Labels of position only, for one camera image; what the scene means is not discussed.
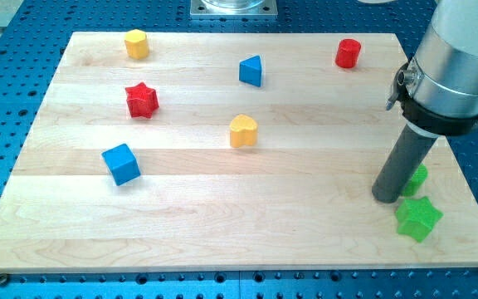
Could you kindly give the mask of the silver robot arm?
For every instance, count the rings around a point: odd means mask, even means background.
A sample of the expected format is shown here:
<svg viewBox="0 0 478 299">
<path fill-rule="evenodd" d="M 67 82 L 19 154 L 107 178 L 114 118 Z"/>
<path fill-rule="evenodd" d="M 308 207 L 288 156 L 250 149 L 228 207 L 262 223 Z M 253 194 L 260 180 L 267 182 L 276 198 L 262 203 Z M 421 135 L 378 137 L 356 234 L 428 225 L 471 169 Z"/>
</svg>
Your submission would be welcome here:
<svg viewBox="0 0 478 299">
<path fill-rule="evenodd" d="M 387 109 L 406 124 L 373 183 L 373 196 L 393 203 L 441 136 L 478 126 L 478 0 L 441 0 L 415 55 L 397 71 Z"/>
</svg>

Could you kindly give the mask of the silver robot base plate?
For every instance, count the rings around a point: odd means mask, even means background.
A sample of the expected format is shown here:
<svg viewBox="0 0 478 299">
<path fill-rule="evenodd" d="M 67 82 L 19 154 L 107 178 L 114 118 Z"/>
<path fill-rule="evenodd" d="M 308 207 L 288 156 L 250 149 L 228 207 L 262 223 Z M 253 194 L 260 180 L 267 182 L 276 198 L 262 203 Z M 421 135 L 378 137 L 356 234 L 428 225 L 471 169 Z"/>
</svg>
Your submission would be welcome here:
<svg viewBox="0 0 478 299">
<path fill-rule="evenodd" d="M 191 0 L 190 15 L 198 18 L 278 16 L 276 0 Z"/>
</svg>

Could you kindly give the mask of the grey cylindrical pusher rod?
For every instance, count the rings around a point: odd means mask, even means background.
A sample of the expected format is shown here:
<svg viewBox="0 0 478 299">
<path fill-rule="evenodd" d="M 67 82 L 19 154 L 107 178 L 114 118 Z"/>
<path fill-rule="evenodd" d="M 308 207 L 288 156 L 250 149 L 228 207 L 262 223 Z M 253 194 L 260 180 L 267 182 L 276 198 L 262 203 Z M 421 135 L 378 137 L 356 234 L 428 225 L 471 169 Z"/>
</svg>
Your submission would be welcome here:
<svg viewBox="0 0 478 299">
<path fill-rule="evenodd" d="M 406 124 L 373 183 L 374 198 L 381 203 L 396 202 L 436 140 L 437 135 L 421 135 Z"/>
</svg>

